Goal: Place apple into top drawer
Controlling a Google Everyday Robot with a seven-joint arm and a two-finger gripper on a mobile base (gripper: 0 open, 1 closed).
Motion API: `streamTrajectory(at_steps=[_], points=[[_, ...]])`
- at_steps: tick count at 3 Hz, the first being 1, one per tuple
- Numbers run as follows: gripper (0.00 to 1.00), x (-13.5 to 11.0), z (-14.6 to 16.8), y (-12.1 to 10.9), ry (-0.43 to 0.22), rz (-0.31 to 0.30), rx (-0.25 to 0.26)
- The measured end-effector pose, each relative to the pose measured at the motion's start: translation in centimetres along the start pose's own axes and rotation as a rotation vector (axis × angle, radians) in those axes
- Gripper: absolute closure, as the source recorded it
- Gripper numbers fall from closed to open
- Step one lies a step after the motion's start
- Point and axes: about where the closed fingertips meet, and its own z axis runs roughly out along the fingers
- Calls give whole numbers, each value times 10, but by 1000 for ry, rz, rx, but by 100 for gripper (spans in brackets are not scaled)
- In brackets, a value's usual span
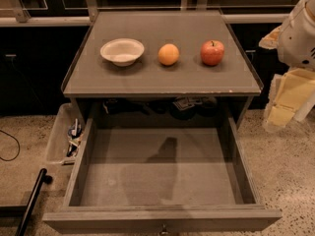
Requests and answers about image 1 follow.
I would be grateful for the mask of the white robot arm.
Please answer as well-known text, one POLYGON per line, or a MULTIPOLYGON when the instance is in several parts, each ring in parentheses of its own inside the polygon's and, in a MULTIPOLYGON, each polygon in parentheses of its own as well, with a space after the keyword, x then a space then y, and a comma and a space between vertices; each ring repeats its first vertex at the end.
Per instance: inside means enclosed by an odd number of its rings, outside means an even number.
POLYGON ((277 132, 292 119, 302 121, 314 106, 315 0, 300 0, 259 46, 276 49, 279 60, 289 67, 282 76, 274 75, 264 112, 264 129, 277 132))

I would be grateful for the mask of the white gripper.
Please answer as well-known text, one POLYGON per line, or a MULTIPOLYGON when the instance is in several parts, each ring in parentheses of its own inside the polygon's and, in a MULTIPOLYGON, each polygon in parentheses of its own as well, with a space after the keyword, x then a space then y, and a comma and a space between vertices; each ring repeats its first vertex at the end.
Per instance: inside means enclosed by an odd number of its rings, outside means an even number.
POLYGON ((281 27, 261 38, 259 46, 278 49, 281 62, 292 68, 274 75, 263 127, 267 132, 283 129, 292 119, 301 122, 315 106, 315 0, 300 0, 281 27))

